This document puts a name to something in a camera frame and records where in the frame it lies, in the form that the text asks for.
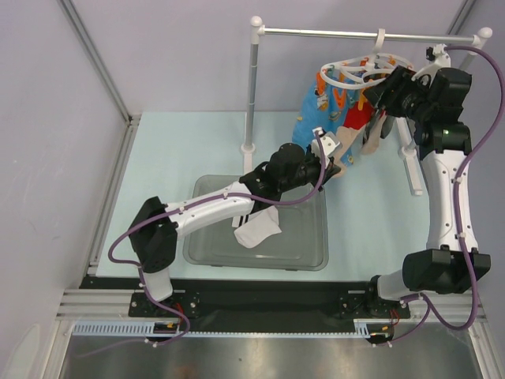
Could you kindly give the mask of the beige red reindeer sock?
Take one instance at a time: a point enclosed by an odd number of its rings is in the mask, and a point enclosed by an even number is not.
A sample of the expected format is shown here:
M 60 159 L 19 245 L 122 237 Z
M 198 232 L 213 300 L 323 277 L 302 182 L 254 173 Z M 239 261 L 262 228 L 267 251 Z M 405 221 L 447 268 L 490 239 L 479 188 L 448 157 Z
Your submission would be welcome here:
M 387 116 L 382 115 L 377 120 L 371 121 L 367 125 L 367 134 L 364 135 L 361 147 L 361 154 L 364 156 L 373 154 L 380 146 L 380 136 L 382 133 L 383 124 Z
M 337 129 L 335 136 L 340 145 L 333 153 L 332 158 L 334 159 L 334 166 L 339 168 L 340 171 L 333 175 L 334 178 L 340 178 L 346 173 L 346 165 L 342 162 L 342 157 L 351 148 L 359 134 L 359 130 L 345 126 L 340 126 Z

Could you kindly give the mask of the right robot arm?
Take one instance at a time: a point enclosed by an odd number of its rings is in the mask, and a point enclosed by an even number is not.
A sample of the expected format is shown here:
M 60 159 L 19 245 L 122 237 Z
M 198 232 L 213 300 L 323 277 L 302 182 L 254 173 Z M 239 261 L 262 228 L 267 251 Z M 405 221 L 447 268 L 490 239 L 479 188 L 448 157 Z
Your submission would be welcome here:
M 460 122 L 470 90 L 470 74 L 441 68 L 428 83 L 411 69 L 398 67 L 365 97 L 386 115 L 414 124 L 413 139 L 428 191 L 429 229 L 424 250 L 410 253 L 402 268 L 374 277 L 376 290 L 364 297 L 365 310 L 382 317 L 392 301 L 420 292 L 462 294 L 475 287 L 491 268 L 473 234 L 468 199 L 467 160 L 472 143 Z

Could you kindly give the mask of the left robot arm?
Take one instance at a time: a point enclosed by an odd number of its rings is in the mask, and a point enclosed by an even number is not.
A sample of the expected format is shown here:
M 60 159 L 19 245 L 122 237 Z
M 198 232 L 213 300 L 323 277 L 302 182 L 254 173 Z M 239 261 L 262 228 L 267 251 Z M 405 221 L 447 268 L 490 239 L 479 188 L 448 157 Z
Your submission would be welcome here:
M 268 161 L 223 189 L 172 205 L 158 197 L 147 199 L 129 229 L 149 293 L 146 307 L 157 316 L 173 309 L 169 267 L 180 238 L 222 220 L 285 205 L 282 195 L 298 187 L 310 184 L 318 190 L 340 171 L 333 157 L 336 148 L 327 138 L 307 148 L 286 143 Z

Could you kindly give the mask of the white round peg hanger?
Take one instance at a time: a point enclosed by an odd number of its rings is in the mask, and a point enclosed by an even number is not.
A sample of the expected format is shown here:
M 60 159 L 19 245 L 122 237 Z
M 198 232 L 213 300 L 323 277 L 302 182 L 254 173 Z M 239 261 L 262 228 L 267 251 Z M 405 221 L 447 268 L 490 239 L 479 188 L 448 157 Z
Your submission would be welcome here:
M 379 28 L 371 54 L 323 65 L 317 78 L 334 88 L 359 90 L 378 85 L 398 66 L 413 69 L 406 58 L 382 52 L 385 39 L 385 30 Z

